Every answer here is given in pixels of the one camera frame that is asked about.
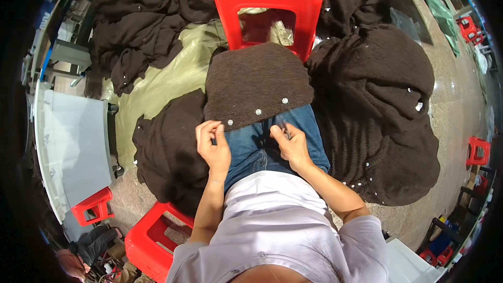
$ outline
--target scissors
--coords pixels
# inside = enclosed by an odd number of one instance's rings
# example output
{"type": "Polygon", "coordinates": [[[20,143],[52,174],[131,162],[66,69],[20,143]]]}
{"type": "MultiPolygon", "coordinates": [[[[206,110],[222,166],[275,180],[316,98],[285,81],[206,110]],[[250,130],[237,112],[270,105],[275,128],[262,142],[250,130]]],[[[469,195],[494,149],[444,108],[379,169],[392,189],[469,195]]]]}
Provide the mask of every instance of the scissors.
{"type": "Polygon", "coordinates": [[[290,135],[290,132],[288,131],[288,128],[286,128],[286,120],[282,116],[276,116],[276,124],[279,126],[280,129],[282,129],[288,138],[288,140],[292,140],[292,135],[290,135]]]}

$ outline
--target green plastic bag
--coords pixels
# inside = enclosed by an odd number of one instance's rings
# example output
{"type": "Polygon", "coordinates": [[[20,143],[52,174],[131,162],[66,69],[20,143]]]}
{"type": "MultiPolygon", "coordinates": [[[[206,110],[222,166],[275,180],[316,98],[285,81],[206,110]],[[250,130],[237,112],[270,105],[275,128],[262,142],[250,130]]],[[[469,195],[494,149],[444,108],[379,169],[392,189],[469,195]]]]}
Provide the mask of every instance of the green plastic bag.
{"type": "Polygon", "coordinates": [[[440,29],[444,33],[449,45],[452,48],[454,55],[459,55],[458,35],[456,32],[456,21],[452,16],[452,11],[449,10],[441,0],[425,0],[431,10],[433,17],[437,20],[440,29]]]}

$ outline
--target blue jeans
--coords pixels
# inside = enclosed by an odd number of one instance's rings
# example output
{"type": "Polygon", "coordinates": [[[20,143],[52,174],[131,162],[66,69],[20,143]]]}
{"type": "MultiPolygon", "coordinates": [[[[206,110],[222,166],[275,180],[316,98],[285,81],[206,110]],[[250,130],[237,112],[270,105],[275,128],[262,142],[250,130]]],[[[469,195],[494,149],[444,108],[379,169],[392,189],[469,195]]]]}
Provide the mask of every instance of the blue jeans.
{"type": "MultiPolygon", "coordinates": [[[[311,105],[286,111],[279,116],[283,117],[287,123],[304,131],[311,160],[327,173],[330,169],[330,163],[323,148],[318,124],[314,119],[311,105]]],[[[284,172],[298,176],[292,170],[288,161],[281,158],[276,140],[269,136],[270,128],[274,124],[277,124],[276,116],[225,133],[232,160],[229,173],[225,179],[224,193],[240,179],[261,170],[284,172]]]]}

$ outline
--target woman's left hand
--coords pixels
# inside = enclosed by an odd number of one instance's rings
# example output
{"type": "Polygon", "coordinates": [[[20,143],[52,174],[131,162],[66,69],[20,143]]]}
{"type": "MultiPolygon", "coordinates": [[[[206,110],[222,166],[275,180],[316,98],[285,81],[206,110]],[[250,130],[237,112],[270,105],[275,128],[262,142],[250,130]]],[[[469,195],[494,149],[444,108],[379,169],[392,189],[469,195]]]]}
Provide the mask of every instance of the woman's left hand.
{"type": "Polygon", "coordinates": [[[208,163],[210,172],[226,177],[231,156],[223,130],[222,122],[204,122],[196,127],[196,140],[197,152],[208,163]],[[216,146],[213,145],[212,139],[216,139],[216,146]]]}

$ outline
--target granite floor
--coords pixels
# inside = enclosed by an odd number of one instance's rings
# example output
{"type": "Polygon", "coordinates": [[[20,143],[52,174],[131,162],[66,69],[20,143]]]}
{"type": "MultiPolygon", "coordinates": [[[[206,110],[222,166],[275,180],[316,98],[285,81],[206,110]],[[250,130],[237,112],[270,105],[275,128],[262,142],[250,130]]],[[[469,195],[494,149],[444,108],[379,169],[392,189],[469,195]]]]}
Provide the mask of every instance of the granite floor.
{"type": "MultiPolygon", "coordinates": [[[[471,135],[485,138],[487,126],[484,96],[470,47],[459,41],[461,55],[454,57],[424,0],[408,1],[416,7],[417,21],[424,26],[422,45],[435,72],[431,127],[440,142],[438,159],[441,171],[435,187],[414,204],[395,207],[369,204],[368,207],[381,219],[384,230],[397,235],[415,250],[431,219],[449,214],[454,209],[459,188],[468,179],[464,164],[468,138],[471,135]]],[[[60,87],[65,85],[63,89],[67,89],[68,83],[69,79],[56,82],[60,87]]],[[[110,205],[115,217],[109,222],[123,232],[129,231],[155,202],[147,186],[138,183],[135,168],[117,179],[111,190],[114,199],[110,205]]]]}

